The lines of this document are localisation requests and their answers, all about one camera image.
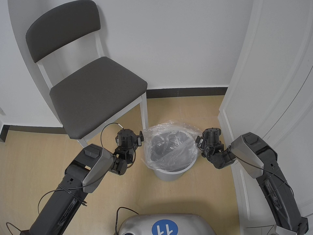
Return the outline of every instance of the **gray seat cushion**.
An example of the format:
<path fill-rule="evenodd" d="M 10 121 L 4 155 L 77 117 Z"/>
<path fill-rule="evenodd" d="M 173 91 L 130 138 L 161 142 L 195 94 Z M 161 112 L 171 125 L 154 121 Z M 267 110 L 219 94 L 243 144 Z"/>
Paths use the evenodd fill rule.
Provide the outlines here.
<path fill-rule="evenodd" d="M 147 82 L 108 57 L 85 65 L 51 88 L 71 139 L 82 139 L 147 90 Z"/>

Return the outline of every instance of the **beige floor tile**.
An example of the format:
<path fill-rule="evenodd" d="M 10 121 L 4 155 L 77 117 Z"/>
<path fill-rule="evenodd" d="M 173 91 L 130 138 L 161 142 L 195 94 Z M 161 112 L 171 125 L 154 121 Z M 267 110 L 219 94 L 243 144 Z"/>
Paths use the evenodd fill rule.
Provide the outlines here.
<path fill-rule="evenodd" d="M 179 97 L 182 118 L 217 117 L 224 96 Z"/>
<path fill-rule="evenodd" d="M 196 126 L 201 132 L 205 128 L 219 126 L 216 116 L 182 119 L 180 110 L 188 112 L 191 105 L 186 106 L 186 109 L 184 104 L 179 106 L 178 102 L 177 98 L 149 99 L 150 126 L 170 119 Z M 203 114 L 197 107 L 193 111 L 191 116 Z M 139 106 L 117 122 L 138 134 L 142 129 Z M 103 132 L 104 147 L 110 151 L 116 148 L 115 136 L 118 131 L 119 126 L 110 125 Z M 88 143 L 100 145 L 100 134 Z M 45 192 L 57 187 L 64 169 L 80 150 L 78 142 L 69 139 L 67 135 L 9 131 L 6 143 L 0 143 L 0 227 L 6 235 L 9 235 L 6 221 L 21 229 L 30 228 L 37 218 L 39 199 Z M 164 182 L 144 164 L 143 147 L 139 147 L 136 154 L 135 164 L 125 175 L 108 173 L 95 192 L 88 194 L 88 206 L 80 207 L 65 235 L 113 234 L 116 209 L 119 206 L 132 208 L 139 213 L 195 213 L 201 215 L 217 235 L 239 235 L 238 209 L 230 167 L 217 170 L 206 159 L 199 157 L 181 178 Z M 48 198 L 43 199 L 40 208 Z M 121 210 L 119 225 L 131 215 L 131 212 Z"/>

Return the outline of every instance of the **trash bag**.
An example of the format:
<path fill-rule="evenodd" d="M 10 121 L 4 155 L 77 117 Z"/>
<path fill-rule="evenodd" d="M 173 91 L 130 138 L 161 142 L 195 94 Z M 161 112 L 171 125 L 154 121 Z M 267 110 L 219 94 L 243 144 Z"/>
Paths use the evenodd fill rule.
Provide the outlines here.
<path fill-rule="evenodd" d="M 174 121 L 143 130 L 145 164 L 153 170 L 183 170 L 199 155 L 198 135 L 199 129 Z"/>

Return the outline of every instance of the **chair backrest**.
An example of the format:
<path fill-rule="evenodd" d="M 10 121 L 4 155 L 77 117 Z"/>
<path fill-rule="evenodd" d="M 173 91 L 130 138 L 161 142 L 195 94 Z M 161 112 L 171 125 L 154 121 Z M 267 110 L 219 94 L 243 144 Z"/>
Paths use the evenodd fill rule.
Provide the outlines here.
<path fill-rule="evenodd" d="M 38 18 L 26 33 L 33 61 L 101 28 L 97 5 L 92 0 L 68 2 Z"/>

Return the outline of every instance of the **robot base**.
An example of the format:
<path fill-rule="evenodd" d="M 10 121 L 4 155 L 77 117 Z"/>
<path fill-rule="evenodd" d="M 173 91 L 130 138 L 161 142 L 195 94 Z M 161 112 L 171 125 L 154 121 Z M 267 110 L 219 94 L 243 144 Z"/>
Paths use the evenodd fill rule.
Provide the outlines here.
<path fill-rule="evenodd" d="M 216 235 L 210 225 L 195 214 L 137 215 L 125 220 L 119 235 Z"/>

